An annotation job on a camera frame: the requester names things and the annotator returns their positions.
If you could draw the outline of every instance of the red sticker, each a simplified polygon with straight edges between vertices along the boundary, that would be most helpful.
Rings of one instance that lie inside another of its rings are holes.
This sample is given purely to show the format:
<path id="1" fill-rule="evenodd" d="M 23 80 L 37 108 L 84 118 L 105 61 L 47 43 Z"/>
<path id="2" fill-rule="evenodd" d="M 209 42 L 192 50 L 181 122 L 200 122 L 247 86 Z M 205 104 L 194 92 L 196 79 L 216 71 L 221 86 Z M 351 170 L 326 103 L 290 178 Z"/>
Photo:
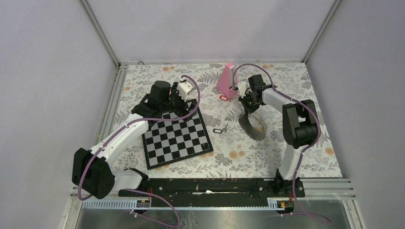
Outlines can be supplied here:
<path id="1" fill-rule="evenodd" d="M 224 96 L 224 95 L 219 96 L 219 98 L 220 98 L 221 100 L 228 101 L 228 97 L 226 97 L 226 96 Z"/>

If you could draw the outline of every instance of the black metal base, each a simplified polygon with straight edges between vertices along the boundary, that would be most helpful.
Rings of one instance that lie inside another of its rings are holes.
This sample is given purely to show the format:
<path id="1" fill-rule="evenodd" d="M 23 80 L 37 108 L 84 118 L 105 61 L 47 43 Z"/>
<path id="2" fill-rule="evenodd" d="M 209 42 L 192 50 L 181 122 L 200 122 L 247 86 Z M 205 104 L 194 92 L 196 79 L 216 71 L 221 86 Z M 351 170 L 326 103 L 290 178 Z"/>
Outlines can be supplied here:
<path id="1" fill-rule="evenodd" d="M 293 180 L 284 180 L 280 174 L 280 171 L 277 169 L 276 177 L 274 178 L 275 187 L 273 188 L 274 191 L 278 192 L 281 197 L 291 197 L 292 196 L 292 182 Z M 295 193 L 298 196 L 298 192 L 304 190 L 302 185 L 302 181 L 299 180 L 299 177 L 295 181 Z"/>
<path id="2" fill-rule="evenodd" d="M 162 196 L 174 207 L 267 207 L 267 198 L 290 197 L 290 191 L 277 190 L 275 180 L 263 178 L 150 178 L 147 185 L 141 185 L 143 188 L 151 188 L 154 194 Z M 214 194 L 201 194 L 207 190 Z M 297 183 L 296 194 L 297 197 L 305 197 L 301 181 Z M 118 196 L 140 195 L 120 190 Z M 167 207 L 167 205 L 157 198 L 152 198 L 152 207 Z"/>
<path id="3" fill-rule="evenodd" d="M 93 154 L 80 148 L 73 159 L 72 182 L 79 185 L 83 171 Z M 114 175 L 104 157 L 96 157 L 91 164 L 82 188 L 97 199 L 106 197 L 114 186 Z"/>

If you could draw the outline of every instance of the pink object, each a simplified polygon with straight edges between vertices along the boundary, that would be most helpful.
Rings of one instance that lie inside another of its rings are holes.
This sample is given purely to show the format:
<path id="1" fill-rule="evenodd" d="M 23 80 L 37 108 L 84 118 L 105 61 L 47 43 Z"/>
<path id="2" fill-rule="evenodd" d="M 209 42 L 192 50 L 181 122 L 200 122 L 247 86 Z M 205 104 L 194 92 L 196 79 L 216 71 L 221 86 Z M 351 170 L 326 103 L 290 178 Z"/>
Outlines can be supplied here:
<path id="1" fill-rule="evenodd" d="M 218 91 L 228 99 L 238 94 L 238 91 L 235 91 L 232 88 L 232 76 L 234 74 L 234 70 L 235 70 L 234 63 L 229 62 L 228 64 L 226 64 L 225 69 L 222 72 L 221 77 L 218 80 L 218 83 L 216 84 L 216 89 L 218 89 Z M 235 84 L 236 83 L 238 83 L 237 74 L 235 74 Z"/>

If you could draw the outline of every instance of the black chess border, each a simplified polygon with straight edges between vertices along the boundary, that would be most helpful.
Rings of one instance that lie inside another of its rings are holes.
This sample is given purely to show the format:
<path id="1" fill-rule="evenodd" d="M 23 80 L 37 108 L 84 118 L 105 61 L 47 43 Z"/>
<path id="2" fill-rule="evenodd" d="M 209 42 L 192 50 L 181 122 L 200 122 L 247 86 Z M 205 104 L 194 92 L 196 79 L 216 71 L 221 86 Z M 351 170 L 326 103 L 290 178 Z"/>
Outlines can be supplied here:
<path id="1" fill-rule="evenodd" d="M 191 99 L 191 100 L 189 100 L 189 101 L 187 101 L 187 102 L 196 102 L 196 101 L 197 101 L 197 99 Z M 199 152 L 199 153 L 195 153 L 195 154 L 192 154 L 192 155 L 187 155 L 187 156 L 179 157 L 179 158 L 176 158 L 176 159 L 171 160 L 171 161 L 168 161 L 168 162 L 163 162 L 163 163 L 160 163 L 160 164 L 157 164 L 157 165 L 154 165 L 154 166 L 150 166 L 150 164 L 149 164 L 148 149 L 146 148 L 145 134 L 142 134 L 142 144 L 143 144 L 143 150 L 144 150 L 144 152 L 145 152 L 146 168 L 147 168 L 148 170 L 151 170 L 151 169 L 154 169 L 154 168 L 158 168 L 158 167 L 161 167 L 161 166 L 165 166 L 165 165 L 169 165 L 169 164 L 172 164 L 172 163 L 174 163 L 174 162 L 182 161 L 182 160 L 185 160 L 185 159 L 188 159 L 188 158 L 191 158 L 191 157 L 195 157 L 195 156 L 198 156 L 198 155 L 201 155 L 201 154 L 206 154 L 206 153 L 209 153 L 209 152 L 213 152 L 213 151 L 214 151 L 214 147 L 213 147 L 213 145 L 211 144 L 210 136 L 208 135 L 207 127 L 205 126 L 205 122 L 204 122 L 204 119 L 203 119 L 203 117 L 202 117 L 203 115 L 201 114 L 201 111 L 200 111 L 200 108 L 199 108 L 199 107 L 197 108 L 197 112 L 198 112 L 198 116 L 199 116 L 199 118 L 200 118 L 200 120 L 201 120 L 201 123 L 202 123 L 202 129 L 204 130 L 205 136 L 207 137 L 207 144 L 208 144 L 208 146 L 209 146 L 209 149 L 203 150 L 203 151 L 201 151 L 201 152 Z"/>

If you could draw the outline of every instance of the metal floor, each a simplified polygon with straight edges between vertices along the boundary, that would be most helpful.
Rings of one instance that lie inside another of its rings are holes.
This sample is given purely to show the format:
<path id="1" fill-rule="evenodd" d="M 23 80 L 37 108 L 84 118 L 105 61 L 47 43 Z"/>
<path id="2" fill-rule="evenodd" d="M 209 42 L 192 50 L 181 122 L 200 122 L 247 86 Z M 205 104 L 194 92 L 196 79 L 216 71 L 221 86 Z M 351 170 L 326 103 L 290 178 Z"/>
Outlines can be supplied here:
<path id="1" fill-rule="evenodd" d="M 311 229 L 349 229 L 350 224 L 342 202 L 338 200 L 301 201 L 309 212 L 323 214 L 330 218 L 333 225 L 322 225 L 308 216 L 283 216 L 270 210 L 179 210 L 181 229 L 247 229 L 247 228 L 311 228 Z M 150 217 L 170 224 L 177 224 L 171 210 L 149 210 Z M 165 229 L 148 219 L 135 218 L 129 210 L 87 209 L 81 210 L 77 229 Z"/>

